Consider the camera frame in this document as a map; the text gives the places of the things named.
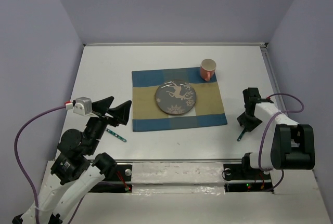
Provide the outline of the blue beige placemat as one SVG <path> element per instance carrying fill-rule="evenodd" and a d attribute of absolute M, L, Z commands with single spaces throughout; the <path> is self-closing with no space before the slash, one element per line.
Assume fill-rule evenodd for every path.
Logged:
<path fill-rule="evenodd" d="M 166 85 L 171 95 L 178 88 L 184 99 L 171 98 L 166 110 L 160 109 L 158 87 Z M 216 76 L 207 82 L 199 67 L 132 72 L 133 131 L 160 131 L 227 124 Z"/>

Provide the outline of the grey patterned plate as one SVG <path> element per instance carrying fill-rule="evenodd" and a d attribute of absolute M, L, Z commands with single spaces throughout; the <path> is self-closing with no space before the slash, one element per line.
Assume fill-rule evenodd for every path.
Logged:
<path fill-rule="evenodd" d="M 183 115 L 196 103 L 195 89 L 189 82 L 169 80 L 161 84 L 155 93 L 157 106 L 169 115 Z"/>

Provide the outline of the pink cup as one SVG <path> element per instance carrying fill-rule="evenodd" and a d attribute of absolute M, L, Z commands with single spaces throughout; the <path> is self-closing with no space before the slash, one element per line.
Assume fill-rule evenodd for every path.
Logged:
<path fill-rule="evenodd" d="M 212 59 L 204 59 L 200 65 L 200 76 L 206 82 L 210 81 L 215 74 L 216 62 Z"/>

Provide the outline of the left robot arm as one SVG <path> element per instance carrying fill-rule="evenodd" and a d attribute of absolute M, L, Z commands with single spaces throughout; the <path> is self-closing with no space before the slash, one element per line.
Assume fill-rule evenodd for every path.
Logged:
<path fill-rule="evenodd" d="M 106 152 L 96 155 L 90 161 L 108 126 L 127 125 L 132 102 L 130 100 L 112 108 L 113 96 L 93 102 L 90 98 L 80 97 L 65 102 L 28 120 L 18 131 L 14 140 L 14 154 L 18 166 L 27 179 L 34 202 L 23 214 L 13 218 L 12 223 L 63 223 L 72 208 L 79 208 L 83 198 L 98 185 L 107 185 L 106 180 L 116 176 L 125 192 L 131 187 L 125 182 L 124 173 L 118 171 L 117 162 Z M 89 118 L 83 131 L 66 130 L 57 146 L 60 152 L 50 169 L 45 184 L 36 190 L 32 179 L 25 170 L 18 153 L 18 140 L 23 130 L 33 121 L 57 110 Z"/>

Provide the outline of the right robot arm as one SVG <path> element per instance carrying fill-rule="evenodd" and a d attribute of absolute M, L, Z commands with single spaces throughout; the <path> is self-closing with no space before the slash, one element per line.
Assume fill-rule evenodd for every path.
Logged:
<path fill-rule="evenodd" d="M 309 124 L 300 124 L 287 115 L 301 113 L 304 103 L 286 93 L 276 93 L 263 98 L 256 87 L 248 87 L 242 94 L 245 111 L 237 117 L 237 121 L 243 131 L 237 140 L 240 141 L 246 132 L 253 131 L 261 124 L 266 126 L 258 152 L 248 152 L 243 156 L 239 166 L 240 174 L 245 178 L 252 178 L 259 170 L 312 170 L 315 166 L 313 128 Z M 301 108 L 279 110 L 271 100 L 274 96 L 291 97 Z"/>

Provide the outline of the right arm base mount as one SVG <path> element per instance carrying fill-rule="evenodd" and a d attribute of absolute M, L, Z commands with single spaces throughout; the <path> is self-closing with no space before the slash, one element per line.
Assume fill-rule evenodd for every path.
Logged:
<path fill-rule="evenodd" d="M 240 163 L 223 164 L 221 176 L 226 193 L 274 191 L 270 173 L 252 168 L 249 153 L 243 156 Z"/>

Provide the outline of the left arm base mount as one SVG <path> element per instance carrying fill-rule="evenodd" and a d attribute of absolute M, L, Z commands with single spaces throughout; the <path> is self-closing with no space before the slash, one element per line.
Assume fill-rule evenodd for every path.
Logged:
<path fill-rule="evenodd" d="M 116 171 L 93 186 L 90 193 L 131 193 L 132 172 L 132 164 L 118 164 Z"/>

